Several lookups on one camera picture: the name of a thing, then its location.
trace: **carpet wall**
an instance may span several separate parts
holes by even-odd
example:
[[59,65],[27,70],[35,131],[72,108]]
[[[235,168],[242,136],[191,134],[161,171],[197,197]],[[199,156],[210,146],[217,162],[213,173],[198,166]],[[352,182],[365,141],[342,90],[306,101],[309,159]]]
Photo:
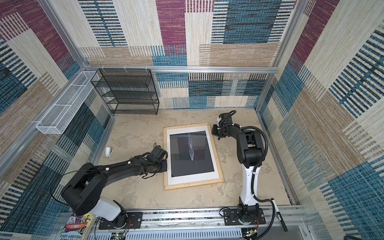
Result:
[[260,114],[319,240],[383,239],[384,2],[310,0]]
[[[78,70],[37,0],[0,0],[0,155]],[[45,239],[68,207],[49,196],[89,162],[109,120],[91,92],[62,135],[39,134],[0,179],[0,239]],[[68,181],[53,186],[56,197]]]
[[296,0],[52,2],[91,65],[271,66]]
[[95,90],[62,135],[39,134],[0,181],[0,238],[48,239],[60,212],[68,206],[60,191],[73,174],[90,162],[109,121],[109,111]]
[[[52,0],[91,65],[271,66],[296,0]],[[265,77],[156,73],[160,108],[254,107]]]

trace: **book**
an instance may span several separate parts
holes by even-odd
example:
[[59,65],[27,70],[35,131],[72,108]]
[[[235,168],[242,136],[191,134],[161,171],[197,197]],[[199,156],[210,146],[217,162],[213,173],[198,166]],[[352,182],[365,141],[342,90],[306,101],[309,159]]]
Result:
[[60,231],[58,240],[87,239],[95,220],[96,216],[92,214],[76,216],[73,213]]

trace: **black marker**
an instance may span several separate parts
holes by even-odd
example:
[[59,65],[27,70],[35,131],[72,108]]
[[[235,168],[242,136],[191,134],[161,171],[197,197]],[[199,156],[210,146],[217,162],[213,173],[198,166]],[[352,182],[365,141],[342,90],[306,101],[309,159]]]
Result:
[[279,208],[277,207],[277,204],[276,204],[275,200],[274,200],[274,199],[271,199],[271,200],[272,200],[273,204],[275,205],[276,212],[277,212],[277,217],[279,218],[279,220],[280,220],[280,222],[281,222],[281,225],[283,225],[284,231],[288,232],[288,228],[287,228],[287,226],[285,225],[285,222],[284,222],[284,220],[283,220],[283,217],[281,216],[281,213],[280,213],[280,211],[279,211]]

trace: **white wire basket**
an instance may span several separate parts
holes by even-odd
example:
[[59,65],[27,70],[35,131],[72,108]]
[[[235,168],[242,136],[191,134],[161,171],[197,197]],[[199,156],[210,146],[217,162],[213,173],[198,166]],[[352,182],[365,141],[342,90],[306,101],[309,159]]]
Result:
[[43,134],[63,134],[91,92],[92,81],[98,81],[95,71],[83,71],[44,115],[36,128]]

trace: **red wire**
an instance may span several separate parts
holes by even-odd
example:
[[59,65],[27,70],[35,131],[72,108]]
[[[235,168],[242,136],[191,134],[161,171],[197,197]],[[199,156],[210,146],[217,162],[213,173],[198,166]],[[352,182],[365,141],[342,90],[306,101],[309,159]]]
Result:
[[124,232],[122,232],[122,234],[123,234],[123,235],[124,235],[124,233],[125,233],[125,230],[127,230],[127,228],[128,228],[128,231],[127,231],[127,233],[129,232],[129,229],[131,228],[131,223],[132,223],[132,222],[131,222],[131,220],[130,220],[130,219],[128,219],[128,220],[127,220],[127,222],[128,222],[128,221],[129,221],[129,224],[128,224],[128,226],[126,226],[126,227],[125,227],[125,229],[124,229]]

